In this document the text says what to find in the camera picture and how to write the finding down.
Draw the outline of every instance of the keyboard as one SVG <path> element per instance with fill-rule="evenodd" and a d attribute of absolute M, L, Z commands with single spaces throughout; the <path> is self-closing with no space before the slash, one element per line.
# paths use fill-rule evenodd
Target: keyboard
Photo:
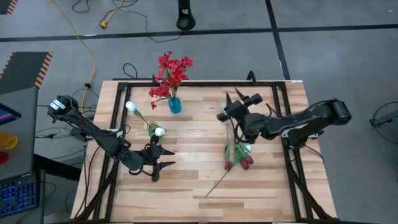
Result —
<path fill-rule="evenodd" d="M 0 182 L 0 218 L 39 205 L 39 173 Z"/>

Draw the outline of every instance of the concrete floor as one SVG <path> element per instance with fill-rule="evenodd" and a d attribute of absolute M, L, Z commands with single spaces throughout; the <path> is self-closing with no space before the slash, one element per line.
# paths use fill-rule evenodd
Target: concrete floor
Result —
<path fill-rule="evenodd" d="M 76 14 L 71 1 L 57 1 L 79 34 L 120 34 L 144 32 L 144 19 L 117 12 L 103 30 L 98 21 L 113 8 L 108 0 L 89 1 L 90 11 Z M 275 0 L 271 1 L 278 27 L 361 26 L 398 24 L 396 0 Z M 77 9 L 85 7 L 85 1 Z M 195 30 L 271 28 L 263 0 L 192 0 Z M 139 1 L 130 10 L 147 15 L 149 32 L 176 31 L 177 2 Z M 0 16 L 0 63 L 11 52 L 53 51 L 46 79 L 39 91 L 39 104 L 47 105 L 57 95 L 71 95 L 82 88 L 91 72 L 88 53 L 77 40 L 2 42 L 4 37 L 45 37 L 73 35 L 61 13 L 48 0 L 19 0 L 14 13 Z M 353 115 L 344 127 L 330 127 L 320 138 L 333 200 L 342 220 L 395 223 L 398 220 L 398 148 L 383 140 L 369 125 L 375 110 L 397 100 L 398 30 L 345 30 L 280 33 L 290 77 L 303 80 L 308 100 L 338 98 Z M 159 40 L 174 37 L 156 37 Z M 283 79 L 272 33 L 187 35 L 155 43 L 146 37 L 96 39 L 86 43 L 93 51 L 97 74 L 93 91 L 101 83 L 124 77 L 122 65 L 133 63 L 140 77 L 157 71 L 157 57 L 166 50 L 175 56 L 188 55 L 195 61 L 191 79 L 242 79 L 253 70 L 258 79 Z M 87 105 L 96 104 L 88 95 Z M 392 110 L 392 106 L 381 113 Z M 63 126 L 52 124 L 45 110 L 37 110 L 37 130 Z M 53 158 L 83 149 L 74 138 L 38 139 L 37 154 Z M 81 154 L 65 163 L 82 161 Z M 76 183 L 49 177 L 58 190 L 46 205 L 46 222 L 65 218 L 63 203 Z M 72 206 L 74 193 L 68 199 Z"/>

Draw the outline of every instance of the blue vase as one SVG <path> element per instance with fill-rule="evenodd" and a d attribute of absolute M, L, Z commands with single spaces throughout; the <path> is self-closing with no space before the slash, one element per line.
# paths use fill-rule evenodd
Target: blue vase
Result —
<path fill-rule="evenodd" d="M 181 112 L 181 101 L 178 97 L 169 99 L 170 111 L 174 114 Z"/>

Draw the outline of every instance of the orange and black warning tape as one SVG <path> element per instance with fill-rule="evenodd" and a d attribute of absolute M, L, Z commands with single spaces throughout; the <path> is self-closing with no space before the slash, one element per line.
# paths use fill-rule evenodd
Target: orange and black warning tape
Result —
<path fill-rule="evenodd" d="M 11 0 L 10 5 L 7 9 L 7 14 L 12 14 L 14 12 L 15 7 L 17 6 L 18 0 Z"/>
<path fill-rule="evenodd" d="M 47 70 L 49 69 L 49 66 L 50 66 L 50 63 L 51 63 L 53 55 L 54 55 L 53 52 L 49 52 L 45 56 L 42 68 L 40 69 L 39 75 L 37 76 L 37 79 L 36 79 L 36 82 L 35 82 L 35 86 L 37 88 L 40 88 L 42 86 L 42 84 L 43 84 L 45 74 L 47 73 Z"/>
<path fill-rule="evenodd" d="M 6 63 L 6 65 L 4 66 L 4 69 L 1 71 L 1 73 L 0 73 L 0 78 L 1 78 L 2 75 L 4 74 L 4 71 L 6 71 L 6 68 L 7 68 L 7 66 L 8 66 L 8 63 L 10 62 L 10 60 L 11 60 L 11 58 L 12 58 L 13 55 L 14 55 L 14 52 L 11 53 L 11 55 L 10 55 L 10 57 L 9 57 L 9 59 L 8 59 L 8 61 L 7 61 L 7 63 Z"/>

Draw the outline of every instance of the wooden tabletop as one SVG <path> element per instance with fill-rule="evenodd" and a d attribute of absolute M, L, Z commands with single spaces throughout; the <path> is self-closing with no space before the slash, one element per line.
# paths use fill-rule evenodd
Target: wooden tabletop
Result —
<path fill-rule="evenodd" d="M 118 82 L 103 83 L 94 123 L 100 128 L 109 128 Z M 304 85 L 301 82 L 286 82 L 292 112 L 308 106 Z M 274 107 L 270 87 L 239 87 L 245 95 L 259 93 L 263 103 L 251 106 L 251 112 L 268 113 L 265 102 Z M 160 161 L 176 161 L 160 172 L 160 180 L 151 182 L 150 177 L 132 176 L 122 164 L 119 166 L 113 202 L 112 222 L 271 222 L 294 221 L 292 200 L 285 168 L 280 138 L 267 141 L 258 138 L 252 145 L 254 164 L 249 170 L 236 166 L 220 185 L 207 197 L 206 193 L 223 176 L 226 126 L 216 115 L 221 112 L 220 102 L 228 92 L 232 100 L 238 100 L 233 87 L 180 87 L 178 97 L 182 112 L 172 114 L 167 101 L 150 107 L 152 98 L 149 87 L 133 87 L 130 100 L 148 121 L 156 121 L 167 130 L 160 140 L 162 146 L 174 156 L 162 156 Z M 123 108 L 121 98 L 119 111 Z M 149 142 L 146 126 L 132 113 L 126 124 L 131 131 L 126 139 L 132 143 L 130 150 L 141 150 Z M 317 141 L 309 140 L 308 146 L 319 151 Z M 88 144 L 86 163 L 91 160 L 97 144 Z M 309 191 L 332 216 L 336 215 L 329 184 L 322 160 L 314 153 L 301 150 L 303 168 Z M 104 151 L 100 150 L 93 160 L 88 198 L 98 189 Z M 297 189 L 301 214 L 305 216 L 302 194 Z M 72 217 L 81 205 L 85 193 L 84 174 L 81 173 Z M 101 204 L 101 215 L 107 201 L 106 192 Z"/>

